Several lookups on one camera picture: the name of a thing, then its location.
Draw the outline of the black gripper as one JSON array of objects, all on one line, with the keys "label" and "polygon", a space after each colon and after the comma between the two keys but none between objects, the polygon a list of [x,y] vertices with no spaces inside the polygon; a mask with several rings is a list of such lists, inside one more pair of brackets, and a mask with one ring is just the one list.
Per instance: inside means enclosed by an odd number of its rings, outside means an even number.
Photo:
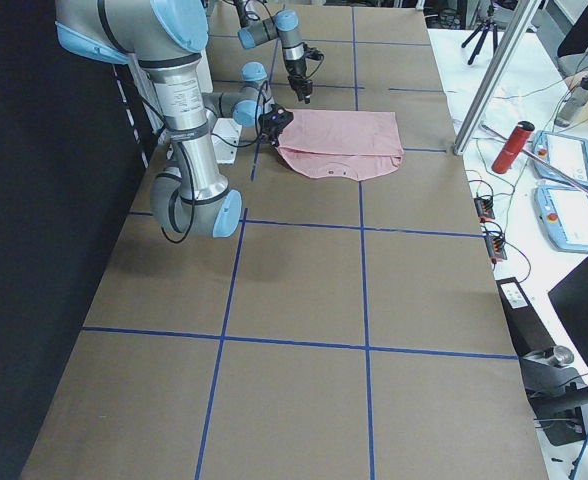
[{"label": "black gripper", "polygon": [[285,126],[280,124],[263,126],[261,128],[261,142],[269,145],[279,145],[279,138],[284,129]]},{"label": "black gripper", "polygon": [[289,85],[295,92],[297,100],[299,102],[304,102],[305,104],[310,104],[313,93],[313,83],[307,75],[306,59],[285,59],[284,66],[287,72]]}]

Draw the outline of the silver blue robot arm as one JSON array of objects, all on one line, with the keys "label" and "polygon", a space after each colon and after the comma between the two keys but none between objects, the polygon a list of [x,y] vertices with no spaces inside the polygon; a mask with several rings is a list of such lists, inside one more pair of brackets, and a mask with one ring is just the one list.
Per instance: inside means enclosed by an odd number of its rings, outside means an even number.
[{"label": "silver blue robot arm", "polygon": [[203,93],[197,66],[208,41],[199,1],[59,1],[60,44],[77,55],[126,64],[135,55],[153,83],[173,154],[150,192],[151,210],[167,231],[229,237],[242,198],[219,171],[211,133],[220,118],[260,128],[277,144],[293,116],[276,104],[263,67],[248,63],[244,85],[229,97]]},{"label": "silver blue robot arm", "polygon": [[317,49],[310,48],[303,41],[297,13],[291,9],[284,9],[272,15],[264,5],[268,17],[261,19],[250,9],[248,1],[233,1],[232,4],[240,24],[237,36],[242,47],[249,50],[278,39],[289,85],[299,102],[309,104],[313,82],[308,73],[307,60],[321,62],[323,54]]}]

